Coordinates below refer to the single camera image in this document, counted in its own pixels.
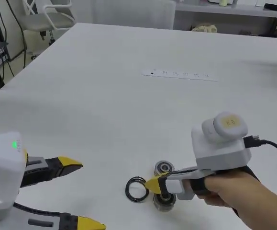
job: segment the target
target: hand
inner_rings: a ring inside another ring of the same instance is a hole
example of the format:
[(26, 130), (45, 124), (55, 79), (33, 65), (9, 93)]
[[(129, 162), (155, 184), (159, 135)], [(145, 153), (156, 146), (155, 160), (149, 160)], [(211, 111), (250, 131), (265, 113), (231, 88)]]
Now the hand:
[(277, 230), (277, 195), (258, 180), (238, 170), (205, 178), (211, 195), (200, 197), (208, 205), (232, 207), (253, 230)]

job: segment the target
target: chair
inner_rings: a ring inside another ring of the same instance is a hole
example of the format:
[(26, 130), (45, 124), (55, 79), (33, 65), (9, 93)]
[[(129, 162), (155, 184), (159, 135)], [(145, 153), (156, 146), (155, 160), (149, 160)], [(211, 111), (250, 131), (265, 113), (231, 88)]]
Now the chair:
[(44, 13), (38, 13), (35, 1), (37, 0), (23, 0), (27, 15), (19, 18), (19, 21), (24, 30), (40, 32), (43, 40), (46, 31), (49, 31), (51, 37), (49, 45), (51, 45), (55, 41), (53, 30), (68, 30), (76, 23), (71, 11), (72, 2), (71, 0), (50, 0), (52, 5), (43, 6)]
[(173, 29), (176, 3), (170, 0), (90, 0), (95, 24)]

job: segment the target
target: black ring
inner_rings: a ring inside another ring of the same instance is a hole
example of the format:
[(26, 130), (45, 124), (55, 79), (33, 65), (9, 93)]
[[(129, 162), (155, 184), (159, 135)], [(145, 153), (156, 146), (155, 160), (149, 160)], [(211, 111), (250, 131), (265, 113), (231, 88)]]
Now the black ring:
[[(135, 198), (135, 197), (133, 197), (133, 196), (130, 194), (130, 192), (129, 192), (129, 187), (130, 187), (130, 185), (133, 184), (133, 183), (139, 183), (139, 184), (142, 184), (142, 185), (144, 186), (144, 188), (145, 188), (145, 190), (146, 190), (146, 193), (145, 193), (145, 195), (144, 195), (143, 197), (141, 197), (141, 198)], [(139, 202), (144, 201), (144, 200), (147, 198), (147, 196), (149, 195), (149, 192), (150, 192), (149, 189), (147, 189), (147, 188), (145, 187), (145, 185), (144, 185), (145, 183), (146, 183), (146, 180), (145, 180), (144, 178), (142, 178), (142, 177), (135, 176), (135, 177), (131, 178), (131, 179), (128, 181), (127, 185), (125, 186), (125, 195), (127, 196), (127, 198), (128, 198), (129, 200), (131, 200), (132, 202), (135, 202), (135, 203), (139, 203)]]

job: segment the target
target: shelf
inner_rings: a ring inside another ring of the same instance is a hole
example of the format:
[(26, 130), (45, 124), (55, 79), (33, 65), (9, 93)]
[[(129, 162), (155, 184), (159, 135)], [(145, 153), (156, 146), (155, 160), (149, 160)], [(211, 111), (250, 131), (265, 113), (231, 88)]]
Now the shelf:
[(200, 0), (185, 0), (185, 2), (177, 3), (177, 11), (222, 13), (277, 18), (277, 11), (264, 10), (261, 6), (248, 6), (239, 4), (219, 6), (219, 4)]

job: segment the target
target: power strip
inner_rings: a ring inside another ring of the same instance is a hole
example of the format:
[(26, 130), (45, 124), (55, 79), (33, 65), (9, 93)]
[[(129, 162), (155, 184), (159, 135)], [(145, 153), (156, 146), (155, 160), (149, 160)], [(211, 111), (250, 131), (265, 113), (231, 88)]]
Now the power strip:
[(168, 71), (168, 70), (144, 70), (142, 75), (151, 77), (162, 77), (162, 78), (176, 78), (176, 79), (189, 79), (189, 80), (203, 80), (203, 81), (218, 81), (210, 74), (201, 73), (188, 73), (179, 71)]

